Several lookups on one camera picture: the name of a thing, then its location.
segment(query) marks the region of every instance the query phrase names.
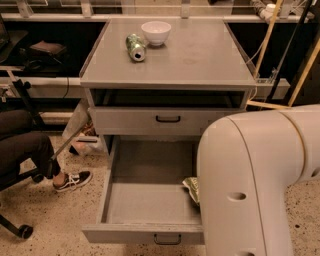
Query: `drawer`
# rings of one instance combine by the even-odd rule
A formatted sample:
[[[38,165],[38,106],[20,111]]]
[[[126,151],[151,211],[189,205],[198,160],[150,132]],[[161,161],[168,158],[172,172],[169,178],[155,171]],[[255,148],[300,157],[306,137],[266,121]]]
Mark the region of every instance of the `drawer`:
[[[214,121],[240,112],[230,109],[89,109],[97,134],[200,136]]]
[[[182,184],[198,142],[121,141],[110,154],[92,243],[204,244],[200,207]]]

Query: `cabinet top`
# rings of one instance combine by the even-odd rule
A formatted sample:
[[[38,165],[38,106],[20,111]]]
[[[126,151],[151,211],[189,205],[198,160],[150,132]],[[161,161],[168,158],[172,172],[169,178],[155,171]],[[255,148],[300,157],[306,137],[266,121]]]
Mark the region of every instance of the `cabinet top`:
[[[147,44],[142,62],[131,60],[126,37],[143,37],[141,25],[162,20],[172,29],[165,44]],[[91,88],[237,89],[255,86],[221,20],[205,18],[117,18],[103,32],[81,77]]]

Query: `bolt hole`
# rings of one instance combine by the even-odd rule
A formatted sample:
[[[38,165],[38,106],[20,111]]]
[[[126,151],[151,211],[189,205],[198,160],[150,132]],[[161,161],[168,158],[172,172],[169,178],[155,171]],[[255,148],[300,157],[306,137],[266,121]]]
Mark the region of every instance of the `bolt hole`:
[[[238,252],[236,256],[254,256],[251,252]]]
[[[242,201],[247,198],[246,194],[241,192],[231,192],[228,194],[228,198],[231,201]]]
[[[316,169],[313,171],[311,177],[315,177],[315,176],[317,176],[319,173],[320,173],[320,168],[316,168]]]

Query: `gray cabinet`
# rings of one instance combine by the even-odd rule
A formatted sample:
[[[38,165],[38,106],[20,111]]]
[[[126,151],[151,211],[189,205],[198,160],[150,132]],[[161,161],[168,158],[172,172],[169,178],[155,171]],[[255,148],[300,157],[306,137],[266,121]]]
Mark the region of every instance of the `gray cabinet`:
[[[165,45],[132,62],[125,38],[146,21],[112,19],[83,69],[109,158],[97,223],[83,232],[99,243],[203,244],[200,208],[182,181],[196,176],[204,130],[245,111],[255,82],[217,20],[165,19]]]

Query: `white bowl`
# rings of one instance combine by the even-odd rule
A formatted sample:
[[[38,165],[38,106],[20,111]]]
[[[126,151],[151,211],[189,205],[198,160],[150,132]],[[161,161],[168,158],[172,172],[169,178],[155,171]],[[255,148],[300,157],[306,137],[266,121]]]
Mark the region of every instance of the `white bowl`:
[[[144,37],[151,45],[162,45],[168,38],[171,25],[163,21],[150,21],[141,26]]]

